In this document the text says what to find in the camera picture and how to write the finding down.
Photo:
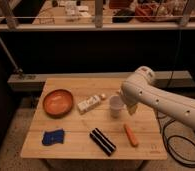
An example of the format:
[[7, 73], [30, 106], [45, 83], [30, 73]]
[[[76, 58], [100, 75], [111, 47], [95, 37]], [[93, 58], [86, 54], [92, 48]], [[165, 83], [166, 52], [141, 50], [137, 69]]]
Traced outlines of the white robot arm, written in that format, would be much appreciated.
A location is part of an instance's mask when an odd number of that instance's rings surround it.
[[195, 131], [195, 99], [156, 88], [154, 82], [155, 72], [141, 66], [122, 82], [120, 96], [127, 106], [141, 102]]

